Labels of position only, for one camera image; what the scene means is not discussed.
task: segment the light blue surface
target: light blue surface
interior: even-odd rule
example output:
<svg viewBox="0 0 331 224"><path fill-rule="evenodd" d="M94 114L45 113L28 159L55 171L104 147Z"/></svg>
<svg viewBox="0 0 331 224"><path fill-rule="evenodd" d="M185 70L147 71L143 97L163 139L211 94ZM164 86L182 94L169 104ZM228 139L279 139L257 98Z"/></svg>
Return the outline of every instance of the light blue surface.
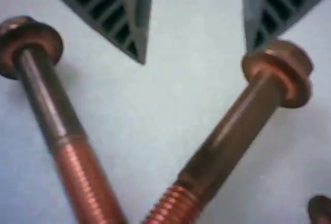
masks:
<svg viewBox="0 0 331 224"><path fill-rule="evenodd" d="M309 105L281 109L200 223L308 223L331 196L331 0L284 37L315 63ZM130 223L175 180L245 87L242 0L153 0L147 65L134 63L60 0L0 0L61 33L57 67ZM53 161L17 81L0 78L0 223L74 223Z"/></svg>

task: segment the threaded end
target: threaded end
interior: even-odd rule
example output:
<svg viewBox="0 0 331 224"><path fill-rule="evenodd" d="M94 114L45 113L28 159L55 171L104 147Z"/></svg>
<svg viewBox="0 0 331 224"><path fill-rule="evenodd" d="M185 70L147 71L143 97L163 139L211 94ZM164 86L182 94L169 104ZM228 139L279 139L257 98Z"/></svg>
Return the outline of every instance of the threaded end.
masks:
<svg viewBox="0 0 331 224"><path fill-rule="evenodd" d="M84 138L58 147L53 156L79 223L126 223L103 169Z"/></svg>
<svg viewBox="0 0 331 224"><path fill-rule="evenodd" d="M203 205L189 190L173 185L164 193L144 223L193 223L202 208Z"/></svg>

